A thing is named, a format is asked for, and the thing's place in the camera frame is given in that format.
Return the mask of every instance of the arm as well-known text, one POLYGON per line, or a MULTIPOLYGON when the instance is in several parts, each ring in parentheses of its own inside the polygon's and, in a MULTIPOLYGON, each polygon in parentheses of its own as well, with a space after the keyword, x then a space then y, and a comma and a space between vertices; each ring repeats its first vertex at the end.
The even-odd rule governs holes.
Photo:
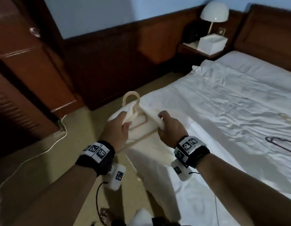
MULTIPOLYGON (((99 138, 111 144, 115 151, 121 149, 128 139, 130 123, 122 125, 125 115, 126 112, 121 112, 109 121, 99 138)), ((96 177, 97 173, 92 168, 72 166, 43 191, 12 225, 73 225, 96 177)))
MULTIPOLYGON (((165 130, 158 130, 161 140, 175 148, 188 135, 184 126, 166 111, 159 117, 165 123, 165 130)), ((239 224, 291 225, 291 200, 270 186, 211 153, 200 160, 196 169, 239 224)))

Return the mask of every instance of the white device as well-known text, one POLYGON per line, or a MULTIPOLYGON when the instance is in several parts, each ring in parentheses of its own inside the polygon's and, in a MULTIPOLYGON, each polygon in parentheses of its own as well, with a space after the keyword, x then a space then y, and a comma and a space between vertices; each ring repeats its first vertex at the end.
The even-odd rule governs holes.
POLYGON ((211 34, 200 38, 197 50, 208 55, 222 51, 226 45, 227 38, 217 34, 211 34))
POLYGON ((104 177, 104 182, 108 182, 104 186, 110 190, 118 190, 125 172, 126 168, 123 165, 113 163, 112 169, 104 177))
POLYGON ((192 172, 190 167, 185 167, 178 159, 175 159, 171 164, 171 167, 174 169, 178 177, 181 181, 185 182, 190 179, 192 174, 189 174, 192 172))

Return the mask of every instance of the white lampshade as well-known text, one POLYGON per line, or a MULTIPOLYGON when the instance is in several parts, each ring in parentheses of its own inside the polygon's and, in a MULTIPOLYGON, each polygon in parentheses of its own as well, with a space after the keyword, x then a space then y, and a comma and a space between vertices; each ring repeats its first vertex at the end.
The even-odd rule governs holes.
POLYGON ((228 20, 229 9, 224 3, 212 1, 201 12, 200 18, 210 22, 224 22, 228 20))

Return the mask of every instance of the metal knob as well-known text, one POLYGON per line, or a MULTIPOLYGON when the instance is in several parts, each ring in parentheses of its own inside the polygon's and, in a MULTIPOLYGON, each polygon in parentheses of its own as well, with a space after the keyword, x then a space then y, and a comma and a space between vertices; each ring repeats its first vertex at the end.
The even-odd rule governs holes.
POLYGON ((35 27, 30 27, 30 32, 31 34, 33 34, 35 37, 38 37, 40 38, 41 35, 40 35, 40 30, 35 28, 35 27))

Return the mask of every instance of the person's left hand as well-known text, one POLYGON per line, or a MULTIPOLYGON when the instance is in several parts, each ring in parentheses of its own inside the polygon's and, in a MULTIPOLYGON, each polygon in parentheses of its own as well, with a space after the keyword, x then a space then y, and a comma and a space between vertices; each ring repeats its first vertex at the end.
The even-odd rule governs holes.
POLYGON ((120 150, 128 140, 129 126, 132 122, 122 122, 127 112, 122 111, 116 118, 107 122, 106 127, 99 140, 105 140, 112 145, 115 152, 120 150))

